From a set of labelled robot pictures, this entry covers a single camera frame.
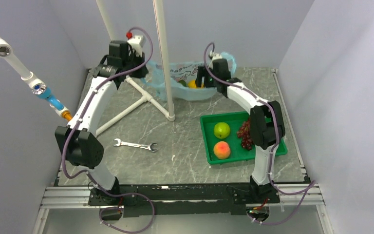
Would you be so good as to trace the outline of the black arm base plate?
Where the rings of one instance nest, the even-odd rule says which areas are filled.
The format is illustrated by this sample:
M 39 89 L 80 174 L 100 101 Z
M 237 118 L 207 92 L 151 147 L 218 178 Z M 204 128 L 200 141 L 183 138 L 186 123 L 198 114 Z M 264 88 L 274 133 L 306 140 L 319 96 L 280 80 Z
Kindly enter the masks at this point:
M 120 207 L 123 217 L 141 215 L 217 214 L 245 215 L 255 207 L 279 204 L 274 189 L 266 195 L 250 192 L 250 182 L 194 184 L 121 184 L 105 194 L 90 188 L 89 206 Z

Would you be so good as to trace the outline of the light blue plastic bag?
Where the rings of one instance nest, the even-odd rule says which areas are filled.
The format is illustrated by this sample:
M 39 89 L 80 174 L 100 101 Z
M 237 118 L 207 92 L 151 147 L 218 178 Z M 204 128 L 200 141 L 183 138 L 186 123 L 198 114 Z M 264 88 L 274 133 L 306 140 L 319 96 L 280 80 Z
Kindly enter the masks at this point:
M 191 80 L 196 80 L 198 67 L 202 66 L 202 62 L 181 62 L 170 64 L 171 91 L 173 98 L 183 99 L 186 101 L 200 101 L 209 99 L 217 93 L 215 87 L 211 88 L 188 88 L 178 83 L 179 80 L 185 80 L 188 84 Z M 155 89 L 156 95 L 163 101 L 167 100 L 164 73 L 162 65 L 150 60 L 147 63 L 150 80 L 141 78 L 141 81 Z

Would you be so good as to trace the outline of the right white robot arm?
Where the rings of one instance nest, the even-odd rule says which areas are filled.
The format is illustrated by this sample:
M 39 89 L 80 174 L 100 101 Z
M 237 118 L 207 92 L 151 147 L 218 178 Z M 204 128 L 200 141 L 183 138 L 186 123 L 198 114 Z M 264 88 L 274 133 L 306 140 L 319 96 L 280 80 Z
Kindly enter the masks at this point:
M 249 197 L 261 202 L 273 188 L 274 156 L 285 136 L 281 105 L 268 101 L 249 90 L 244 83 L 231 76 L 227 60 L 218 58 L 211 66 L 198 67 L 195 80 L 198 86 L 215 87 L 217 92 L 239 104 L 250 115 L 249 136 L 255 144 L 255 167 L 250 179 Z

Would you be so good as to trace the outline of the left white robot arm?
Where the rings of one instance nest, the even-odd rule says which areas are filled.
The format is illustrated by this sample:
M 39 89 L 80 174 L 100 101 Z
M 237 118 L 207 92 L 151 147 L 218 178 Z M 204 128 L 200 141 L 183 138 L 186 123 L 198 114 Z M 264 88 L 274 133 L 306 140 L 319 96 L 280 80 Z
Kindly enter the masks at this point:
M 65 176 L 72 179 L 85 174 L 109 205 L 119 201 L 121 192 L 118 179 L 102 161 L 104 148 L 96 130 L 111 96 L 128 75 L 143 78 L 148 73 L 146 63 L 143 43 L 111 41 L 109 53 L 94 68 L 90 89 L 77 113 L 67 126 L 55 131 Z

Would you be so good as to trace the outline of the dark fake grapes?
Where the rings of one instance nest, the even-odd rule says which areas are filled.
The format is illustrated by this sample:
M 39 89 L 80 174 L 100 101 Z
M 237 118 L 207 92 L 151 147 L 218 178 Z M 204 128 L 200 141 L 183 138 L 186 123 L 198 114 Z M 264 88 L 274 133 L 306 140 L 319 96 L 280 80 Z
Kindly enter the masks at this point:
M 250 136 L 250 118 L 245 120 L 236 132 L 237 138 L 241 139 L 241 147 L 245 150 L 252 150 L 254 142 Z

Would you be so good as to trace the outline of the red fake peach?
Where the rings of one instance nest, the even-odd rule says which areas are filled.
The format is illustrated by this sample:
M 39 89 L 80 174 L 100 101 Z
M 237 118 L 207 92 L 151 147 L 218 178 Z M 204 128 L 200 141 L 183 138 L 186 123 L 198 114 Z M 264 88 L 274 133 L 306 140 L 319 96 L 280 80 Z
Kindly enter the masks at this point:
M 213 153 L 219 160 L 224 160 L 230 157 L 231 149 L 227 142 L 219 141 L 213 147 Z

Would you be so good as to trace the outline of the yellow fake lemon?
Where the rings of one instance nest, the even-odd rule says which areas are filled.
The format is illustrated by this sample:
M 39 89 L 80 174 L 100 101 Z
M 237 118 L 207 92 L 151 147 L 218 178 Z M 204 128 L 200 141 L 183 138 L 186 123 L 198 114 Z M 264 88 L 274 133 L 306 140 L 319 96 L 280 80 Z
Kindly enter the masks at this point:
M 204 85 L 202 84 L 201 86 L 197 86 L 196 83 L 195 83 L 195 80 L 191 80 L 191 81 L 187 84 L 187 87 L 188 87 L 188 88 L 203 88 Z

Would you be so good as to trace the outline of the green fake apple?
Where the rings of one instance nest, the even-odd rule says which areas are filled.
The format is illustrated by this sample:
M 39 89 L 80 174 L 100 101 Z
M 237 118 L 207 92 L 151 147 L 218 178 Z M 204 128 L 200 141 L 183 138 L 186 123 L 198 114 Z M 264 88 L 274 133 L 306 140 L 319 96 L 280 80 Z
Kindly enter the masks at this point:
M 218 122 L 214 126 L 214 135 L 218 139 L 225 139 L 230 135 L 230 126 L 226 122 Z

